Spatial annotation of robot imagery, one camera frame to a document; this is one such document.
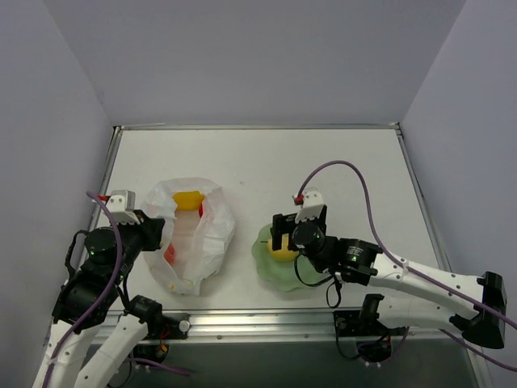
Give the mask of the yellow fake pear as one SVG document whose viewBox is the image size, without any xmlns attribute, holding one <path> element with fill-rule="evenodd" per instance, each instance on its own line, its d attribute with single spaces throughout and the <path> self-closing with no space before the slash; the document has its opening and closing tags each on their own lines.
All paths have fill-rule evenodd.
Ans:
<svg viewBox="0 0 517 388">
<path fill-rule="evenodd" d="M 281 263 L 287 263 L 293 261 L 297 256 L 297 251 L 292 251 L 289 249 L 289 240 L 288 235 L 283 234 L 282 235 L 282 242 L 281 247 L 279 250 L 274 251 L 272 246 L 272 239 L 269 238 L 267 240 L 267 249 L 274 261 L 281 262 Z"/>
</svg>

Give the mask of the pink yellow fake peach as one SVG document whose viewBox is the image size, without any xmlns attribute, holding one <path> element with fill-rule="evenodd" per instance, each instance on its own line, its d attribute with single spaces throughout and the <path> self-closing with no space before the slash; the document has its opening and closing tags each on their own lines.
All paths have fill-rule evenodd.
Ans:
<svg viewBox="0 0 517 388">
<path fill-rule="evenodd" d="M 164 260 L 169 264 L 173 265 L 176 260 L 176 250 L 174 248 L 174 245 L 171 243 L 168 245 L 166 250 L 163 253 Z"/>
</svg>

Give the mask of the white plastic bag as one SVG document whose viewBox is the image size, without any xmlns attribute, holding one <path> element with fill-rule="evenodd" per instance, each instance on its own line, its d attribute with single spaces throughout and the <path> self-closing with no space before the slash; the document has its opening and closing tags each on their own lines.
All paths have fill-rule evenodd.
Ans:
<svg viewBox="0 0 517 388">
<path fill-rule="evenodd" d="M 172 195 L 189 191 L 205 195 L 202 217 L 198 211 L 176 209 Z M 148 216 L 165 220 L 161 247 L 144 254 L 151 276 L 172 293 L 199 296 L 203 280 L 221 269 L 236 229 L 222 187 L 205 178 L 163 180 L 145 197 L 141 208 Z M 171 243 L 176 250 L 173 265 L 163 258 Z"/>
</svg>

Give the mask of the yellow fake lemon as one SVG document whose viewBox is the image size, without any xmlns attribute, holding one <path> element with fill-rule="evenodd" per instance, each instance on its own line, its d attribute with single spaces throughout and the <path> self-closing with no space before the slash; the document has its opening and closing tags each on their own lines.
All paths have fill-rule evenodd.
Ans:
<svg viewBox="0 0 517 388">
<path fill-rule="evenodd" d="M 172 195 L 178 211 L 198 211 L 204 198 L 205 195 L 199 191 L 176 192 Z"/>
</svg>

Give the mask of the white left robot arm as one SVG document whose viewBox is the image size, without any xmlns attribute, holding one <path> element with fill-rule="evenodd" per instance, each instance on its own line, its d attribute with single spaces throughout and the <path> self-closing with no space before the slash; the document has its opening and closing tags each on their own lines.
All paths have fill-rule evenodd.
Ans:
<svg viewBox="0 0 517 388">
<path fill-rule="evenodd" d="M 69 247 L 65 257 L 69 279 L 53 308 L 48 351 L 34 387 L 72 386 L 89 347 L 87 340 L 100 328 L 118 298 L 130 313 L 143 310 L 133 324 L 143 338 L 153 339 L 162 332 L 162 316 L 145 310 L 150 300 L 141 296 L 128 298 L 127 279 L 141 252 L 161 247 L 165 220 L 150 218 L 141 210 L 130 213 L 136 217 L 135 223 L 123 223 L 110 216 L 110 226 L 81 232 L 85 235 L 87 258 L 79 269 L 69 262 L 75 244 Z"/>
</svg>

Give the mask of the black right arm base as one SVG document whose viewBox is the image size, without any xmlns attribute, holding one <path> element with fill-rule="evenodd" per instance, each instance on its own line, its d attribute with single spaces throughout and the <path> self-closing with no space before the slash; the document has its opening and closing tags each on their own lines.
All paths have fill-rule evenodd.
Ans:
<svg viewBox="0 0 517 388">
<path fill-rule="evenodd" d="M 408 327 L 387 328 L 378 321 L 362 321 L 358 310 L 335 310 L 334 343 L 346 361 L 361 361 L 366 367 L 380 368 L 392 360 L 409 334 Z M 354 340 L 353 354 L 347 354 L 341 339 Z"/>
</svg>

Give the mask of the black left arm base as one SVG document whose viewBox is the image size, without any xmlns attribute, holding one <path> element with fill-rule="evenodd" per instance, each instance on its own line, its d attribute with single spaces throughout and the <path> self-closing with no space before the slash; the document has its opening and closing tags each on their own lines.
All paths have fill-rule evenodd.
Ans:
<svg viewBox="0 0 517 388">
<path fill-rule="evenodd" d="M 133 348 L 130 356 L 135 359 L 137 365 L 152 366 L 145 361 L 162 365 L 169 354 L 171 342 L 186 340 L 190 327 L 189 314 L 164 314 L 157 326 Z"/>
</svg>

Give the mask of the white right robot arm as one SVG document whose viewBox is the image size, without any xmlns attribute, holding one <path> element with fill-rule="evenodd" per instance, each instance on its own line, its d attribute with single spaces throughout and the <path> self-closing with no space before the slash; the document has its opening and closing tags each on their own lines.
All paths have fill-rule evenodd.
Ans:
<svg viewBox="0 0 517 388">
<path fill-rule="evenodd" d="M 406 294 L 406 299 L 367 294 L 358 315 L 364 331 L 421 327 L 459 333 L 483 348 L 504 347 L 506 291 L 499 274 L 446 272 L 392 255 L 370 242 L 329 236 L 326 210 L 322 205 L 311 217 L 274 215 L 272 248 L 278 251 L 287 236 L 288 248 L 307 258 L 336 288 L 350 283 Z"/>
</svg>

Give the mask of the green glass plate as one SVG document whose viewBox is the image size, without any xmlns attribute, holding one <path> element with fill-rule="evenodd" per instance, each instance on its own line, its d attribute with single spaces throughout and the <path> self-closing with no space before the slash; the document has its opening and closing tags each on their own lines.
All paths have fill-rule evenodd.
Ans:
<svg viewBox="0 0 517 388">
<path fill-rule="evenodd" d="M 251 254 L 255 260 L 258 276 L 262 280 L 272 283 L 276 289 L 282 292 L 306 288 L 306 285 L 296 277 L 293 253 L 291 253 L 292 259 L 288 261 L 278 261 L 272 255 L 270 228 L 271 224 L 266 224 L 258 232 L 258 237 L 251 247 Z M 298 258 L 297 269 L 301 279 L 308 284 L 316 284 L 325 278 L 323 274 L 313 268 L 304 256 Z"/>
</svg>

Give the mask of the aluminium table frame rail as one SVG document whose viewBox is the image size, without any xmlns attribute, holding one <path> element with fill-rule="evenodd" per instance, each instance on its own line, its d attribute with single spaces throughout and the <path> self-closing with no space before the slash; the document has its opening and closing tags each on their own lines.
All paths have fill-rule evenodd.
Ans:
<svg viewBox="0 0 517 388">
<path fill-rule="evenodd" d="M 450 264 L 394 125 L 323 128 L 177 126 L 119 128 L 101 189 L 129 189 L 142 199 L 159 181 L 207 178 L 222 186 L 237 221 L 219 273 L 197 297 L 161 287 L 139 259 L 131 294 L 160 302 L 167 313 L 191 316 L 191 335 L 211 340 L 316 339 L 332 334 L 326 288 L 281 292 L 262 280 L 251 247 L 276 213 L 292 213 L 305 179 L 328 205 L 332 235 L 371 240 L 378 233 L 393 253 L 430 267 Z"/>
</svg>

